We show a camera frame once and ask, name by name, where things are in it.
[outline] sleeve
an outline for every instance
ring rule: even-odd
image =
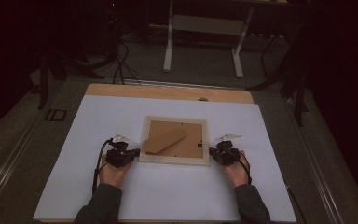
[[[242,222],[271,223],[269,210],[264,205],[255,186],[239,185],[234,191]]]
[[[121,195],[121,189],[100,184],[92,195],[89,204],[78,211],[75,224],[117,224]]]

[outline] black cable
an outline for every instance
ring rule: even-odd
[[[104,66],[110,66],[109,64],[112,64],[115,61],[115,53],[114,52],[110,52],[107,57],[97,63],[88,63],[88,64],[81,64],[83,65],[85,68],[88,68],[90,70],[94,70],[94,69],[98,69],[98,68],[102,68]]]
[[[109,163],[109,162],[106,162],[104,165],[102,165],[102,166],[100,167],[100,169],[98,169],[98,173],[100,173],[101,170],[102,170],[108,163]]]
[[[300,204],[298,203],[295,194],[292,192],[292,190],[290,189],[290,186],[286,184],[286,182],[283,180],[283,183],[286,185],[287,191],[289,192],[290,196],[292,196],[293,201],[295,201],[296,207],[298,208],[298,211],[304,221],[304,224],[307,224],[307,220],[305,219],[304,213],[300,207]]]
[[[115,62],[111,62],[111,63],[108,64],[107,66],[101,68],[100,70],[95,71],[94,73],[100,73],[100,72],[102,72],[102,71],[104,71],[104,70],[106,70],[106,69],[112,67],[113,64],[115,64]]]
[[[230,154],[231,156],[232,156],[232,158],[235,160],[235,155],[232,153],[232,152],[230,152],[228,149],[226,149],[226,148],[223,148],[223,150],[225,150],[225,152],[227,152],[228,154]],[[248,175],[248,180],[249,180],[249,184],[252,184],[252,178],[251,178],[251,172],[250,172],[250,170],[245,166],[245,164],[243,164],[243,162],[242,161],[240,161],[240,160],[236,160],[236,161],[238,161],[239,163],[240,163],[240,165],[243,167],[243,169],[245,170],[245,172],[246,172],[246,174]]]
[[[121,71],[121,81],[122,83],[124,84],[124,80],[122,78],[122,69],[121,69],[121,66],[122,64],[124,63],[124,61],[126,60],[127,56],[129,55],[129,48],[127,47],[127,45],[125,45],[124,43],[122,43],[121,41],[119,41],[119,44],[123,45],[124,48],[126,49],[126,54],[124,55],[124,57],[122,58],[122,60],[120,61],[119,57],[117,56],[117,61],[118,61],[118,67],[115,71],[115,74],[113,75],[113,84],[115,84],[115,81],[116,81],[116,76],[117,76],[117,73],[118,71]]]
[[[94,179],[92,181],[92,194],[94,194],[95,190],[97,189],[97,179],[98,179],[98,173],[100,173],[100,161],[103,156],[103,149],[105,148],[106,144],[108,144],[111,141],[112,141],[112,138],[109,140],[106,140],[103,143],[103,146],[101,147],[100,155],[98,156],[97,167],[94,170]]]
[[[127,69],[127,71],[130,73],[131,77],[132,77],[133,79],[135,79],[136,82],[138,82],[138,84],[139,84],[140,86],[142,86],[142,85],[141,85],[141,82],[140,82],[140,81],[138,80],[138,78],[137,78],[138,72],[137,72],[135,69],[130,68],[130,67],[127,65],[126,62],[123,62],[123,64],[124,64],[124,67]]]

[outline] desk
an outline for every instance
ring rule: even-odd
[[[238,78],[243,77],[240,52],[243,40],[246,36],[249,23],[255,10],[256,4],[274,4],[287,5],[286,0],[240,0],[233,2],[243,2],[249,4],[245,21],[223,20],[196,16],[177,15],[173,13],[173,0],[170,0],[169,18],[168,18],[168,42],[164,58],[164,71],[171,71],[172,63],[172,32],[176,30],[187,30],[194,32],[204,32],[222,35],[237,35],[239,37],[237,46],[232,49],[232,58],[234,62],[235,73]]]
[[[200,97],[211,102],[191,101]],[[131,138],[129,148],[139,147],[145,115],[155,115],[207,119],[209,139],[225,133],[244,135],[234,146],[245,148],[252,164],[253,183],[271,218],[296,221],[258,106],[246,104],[252,102],[247,91],[90,85],[34,219],[73,220],[90,200],[93,169],[104,140],[122,133]],[[240,219],[233,190],[214,161],[208,167],[136,161],[122,189],[121,222]]]

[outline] person's left hand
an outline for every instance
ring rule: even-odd
[[[116,168],[110,163],[106,164],[106,155],[103,155],[101,164],[101,167],[103,166],[103,168],[99,173],[100,183],[120,188],[124,182],[124,177],[126,173],[128,172],[128,170],[130,170],[132,166],[132,163],[133,161],[123,167]]]

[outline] person's right hand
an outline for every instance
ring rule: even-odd
[[[110,163],[106,164],[106,155],[102,157],[102,164],[103,167],[99,173],[100,183],[108,184],[115,186],[116,188],[120,188],[124,182],[124,177],[128,170],[130,170],[132,163],[129,163],[123,167],[116,168]]]
[[[240,161],[250,171],[250,164],[244,157],[245,152],[243,150],[240,150],[240,154],[243,155],[241,155]],[[243,169],[242,165],[239,162],[235,162],[234,164],[227,166],[220,165],[220,167],[222,167],[223,171],[226,173],[228,181],[233,188],[236,188],[239,185],[249,184],[249,176],[248,174],[246,174],[245,169]]]

